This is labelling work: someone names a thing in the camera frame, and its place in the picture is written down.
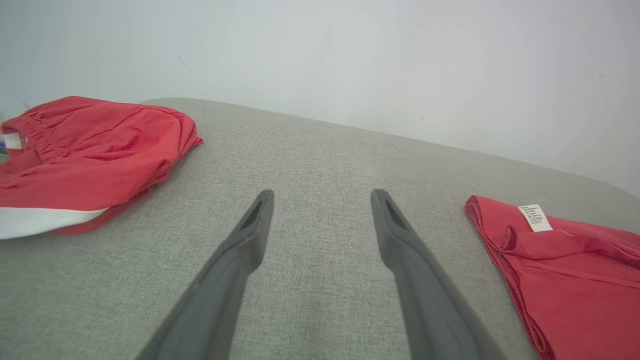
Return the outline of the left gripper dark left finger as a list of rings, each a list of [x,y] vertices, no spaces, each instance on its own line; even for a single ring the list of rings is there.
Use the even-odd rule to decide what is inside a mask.
[[[140,360],[226,360],[249,276],[263,262],[275,195],[258,194],[138,355]]]

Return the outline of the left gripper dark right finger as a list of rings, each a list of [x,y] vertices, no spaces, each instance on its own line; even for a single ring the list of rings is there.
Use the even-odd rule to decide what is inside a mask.
[[[505,355],[391,194],[371,193],[382,262],[393,273],[414,360],[503,360]]]

